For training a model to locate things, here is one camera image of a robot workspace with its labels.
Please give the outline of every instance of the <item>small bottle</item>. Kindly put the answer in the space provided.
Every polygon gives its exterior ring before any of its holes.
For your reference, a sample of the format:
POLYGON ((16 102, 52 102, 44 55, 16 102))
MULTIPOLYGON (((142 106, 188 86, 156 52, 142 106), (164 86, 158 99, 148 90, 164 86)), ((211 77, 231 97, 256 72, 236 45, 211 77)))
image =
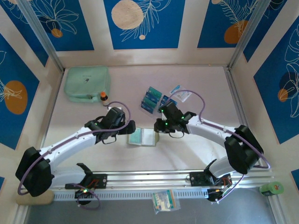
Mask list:
POLYGON ((108 96, 106 95, 105 92, 101 92, 101 101, 102 101, 102 104, 104 106, 107 106, 109 104, 109 101, 108 101, 108 96))

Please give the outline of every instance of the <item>wooden block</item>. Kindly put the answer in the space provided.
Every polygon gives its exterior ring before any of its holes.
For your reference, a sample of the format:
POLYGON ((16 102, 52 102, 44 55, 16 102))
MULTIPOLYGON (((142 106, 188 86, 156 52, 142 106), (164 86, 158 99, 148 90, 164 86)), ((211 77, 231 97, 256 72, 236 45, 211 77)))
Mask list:
POLYGON ((33 197, 30 194, 17 195, 15 201, 18 205, 46 205, 51 204, 54 200, 54 192, 47 190, 40 196, 33 197))

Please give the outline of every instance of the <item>orange bottle cap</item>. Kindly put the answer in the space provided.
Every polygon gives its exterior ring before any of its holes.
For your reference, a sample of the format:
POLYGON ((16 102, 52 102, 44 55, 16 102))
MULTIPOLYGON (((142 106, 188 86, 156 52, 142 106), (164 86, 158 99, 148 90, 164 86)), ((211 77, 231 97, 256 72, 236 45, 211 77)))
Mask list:
POLYGON ((105 97, 106 93, 105 92, 101 92, 101 97, 105 97))

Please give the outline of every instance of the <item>small package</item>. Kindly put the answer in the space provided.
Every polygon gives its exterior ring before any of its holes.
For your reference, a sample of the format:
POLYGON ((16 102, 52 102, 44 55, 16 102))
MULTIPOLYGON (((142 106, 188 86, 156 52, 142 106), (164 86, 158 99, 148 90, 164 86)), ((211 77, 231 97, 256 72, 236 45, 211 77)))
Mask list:
POLYGON ((150 106, 152 108, 156 107, 156 104, 153 101, 147 99, 146 97, 143 98, 142 102, 144 102, 145 104, 147 104, 148 106, 150 106))
POLYGON ((158 101, 160 100, 160 98, 162 96, 161 92, 159 92, 158 90, 154 89, 151 86, 149 87, 147 92, 150 93, 151 95, 155 96, 158 99, 158 101))
MULTIPOLYGON (((181 85, 177 85, 172 91, 170 91, 170 94, 173 94, 179 90, 185 90, 185 88, 181 85)), ((189 96, 191 96, 191 94, 192 94, 191 92, 182 91, 182 92, 178 92, 178 93, 174 94, 174 96, 176 98, 178 98, 180 101, 185 102, 189 98, 189 96)))
POLYGON ((154 107, 151 107, 151 106, 149 106, 149 105, 147 105, 145 102, 141 102, 141 108, 143 108, 143 109, 145 109, 147 112, 149 112, 149 113, 153 113, 154 112, 154 107))
POLYGON ((181 208, 179 200, 172 190, 160 191, 152 194, 155 213, 161 211, 176 211, 181 208))
POLYGON ((156 146, 159 141, 159 133, 153 128, 136 127, 134 133, 128 135, 127 143, 138 146, 156 146))
POLYGON ((149 92, 146 92, 145 97, 147 99, 149 99, 150 101, 154 102, 155 104, 157 104, 159 102, 159 100, 160 100, 160 98, 158 98, 158 97, 150 94, 149 92))

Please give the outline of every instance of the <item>printed label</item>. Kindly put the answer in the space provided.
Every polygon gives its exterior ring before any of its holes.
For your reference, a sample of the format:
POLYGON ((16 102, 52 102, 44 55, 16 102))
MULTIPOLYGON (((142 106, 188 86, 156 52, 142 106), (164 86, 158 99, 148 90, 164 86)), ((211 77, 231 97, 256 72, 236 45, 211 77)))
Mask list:
MULTIPOLYGON (((178 85, 176 88, 174 88, 172 91, 170 91, 170 94, 173 94, 178 90, 185 90, 185 88, 182 87, 181 85, 178 85)), ((183 92, 182 91, 182 92, 178 92, 178 93, 174 94, 174 96, 176 98, 178 98, 180 101, 185 102, 188 99, 188 97, 191 96, 191 94, 192 94, 191 92, 183 92)))

